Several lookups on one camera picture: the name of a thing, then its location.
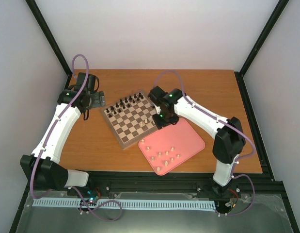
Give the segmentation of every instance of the wooden chessboard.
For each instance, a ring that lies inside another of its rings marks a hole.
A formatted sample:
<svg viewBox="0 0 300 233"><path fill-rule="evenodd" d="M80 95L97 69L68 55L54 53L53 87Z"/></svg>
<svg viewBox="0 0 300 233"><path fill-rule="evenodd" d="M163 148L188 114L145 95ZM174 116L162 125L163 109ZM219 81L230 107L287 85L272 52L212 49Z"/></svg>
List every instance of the wooden chessboard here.
<svg viewBox="0 0 300 233"><path fill-rule="evenodd" d="M157 130L152 119L156 113L143 90L122 97L100 109L101 114L123 149Z"/></svg>

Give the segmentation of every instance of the pink tray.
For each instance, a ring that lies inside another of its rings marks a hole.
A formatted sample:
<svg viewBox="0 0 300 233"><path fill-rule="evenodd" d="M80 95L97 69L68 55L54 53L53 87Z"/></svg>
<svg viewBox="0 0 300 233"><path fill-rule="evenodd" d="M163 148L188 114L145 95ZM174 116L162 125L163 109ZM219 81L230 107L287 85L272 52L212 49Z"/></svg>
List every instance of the pink tray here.
<svg viewBox="0 0 300 233"><path fill-rule="evenodd" d="M148 135L139 141L138 145L154 172L160 176L205 148L203 139L183 118L175 125L169 125Z"/></svg>

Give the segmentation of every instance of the wooden table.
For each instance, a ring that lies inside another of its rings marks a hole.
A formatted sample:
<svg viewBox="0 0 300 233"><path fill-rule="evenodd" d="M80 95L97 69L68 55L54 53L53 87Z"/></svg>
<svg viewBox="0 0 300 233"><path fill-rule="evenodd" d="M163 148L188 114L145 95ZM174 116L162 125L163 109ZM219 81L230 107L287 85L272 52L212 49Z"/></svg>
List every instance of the wooden table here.
<svg viewBox="0 0 300 233"><path fill-rule="evenodd" d="M162 70L90 70L100 79L99 90L104 91L106 104L127 96L134 90L147 93ZM196 102L221 116L240 119L244 133L252 139L235 75L232 70L179 70L185 92ZM175 74L167 73L158 82L165 91L180 88ZM205 141L205 149L173 171L214 172L216 158L212 154L213 139L201 128L191 123ZM249 143L242 155L251 152ZM90 111L90 117L80 117L71 130L61 155L60 165L67 169L104 171L152 171L137 143L122 150L115 136L103 119L99 108ZM235 172L261 173L257 154L241 160Z"/></svg>

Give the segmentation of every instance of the transparent plastic sheet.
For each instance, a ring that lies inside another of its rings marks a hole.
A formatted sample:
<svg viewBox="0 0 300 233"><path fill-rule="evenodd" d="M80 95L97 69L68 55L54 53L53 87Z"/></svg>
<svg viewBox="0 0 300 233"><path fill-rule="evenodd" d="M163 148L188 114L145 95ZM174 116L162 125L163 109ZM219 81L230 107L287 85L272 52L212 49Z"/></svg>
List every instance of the transparent plastic sheet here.
<svg viewBox="0 0 300 233"><path fill-rule="evenodd" d="M47 197L76 198L59 191L52 191ZM110 193L110 197L118 200L206 200L197 199L196 193ZM118 221L111 223L102 222L91 214L80 215L77 208L32 207L33 199L29 195L17 232L292 233L280 195L258 194L255 199L255 205L248 212L237 217L218 217L214 212L205 211L125 210ZM242 194L231 213L246 208L251 200L251 195ZM118 210L98 210L97 213L112 218L117 216Z"/></svg>

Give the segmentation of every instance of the white wall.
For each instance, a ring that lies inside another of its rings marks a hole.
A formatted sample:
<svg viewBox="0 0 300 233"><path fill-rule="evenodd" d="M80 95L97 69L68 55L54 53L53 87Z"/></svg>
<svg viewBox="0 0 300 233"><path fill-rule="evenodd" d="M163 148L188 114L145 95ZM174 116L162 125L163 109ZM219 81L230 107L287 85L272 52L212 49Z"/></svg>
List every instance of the white wall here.
<svg viewBox="0 0 300 233"><path fill-rule="evenodd" d="M277 180L300 227L300 0L290 1L245 83Z"/></svg>
<svg viewBox="0 0 300 233"><path fill-rule="evenodd" d="M278 0L36 2L68 62L82 52L91 68L239 71Z"/></svg>
<svg viewBox="0 0 300 233"><path fill-rule="evenodd" d="M19 160L41 140L65 80L26 2L0 1L0 233L26 186Z"/></svg>

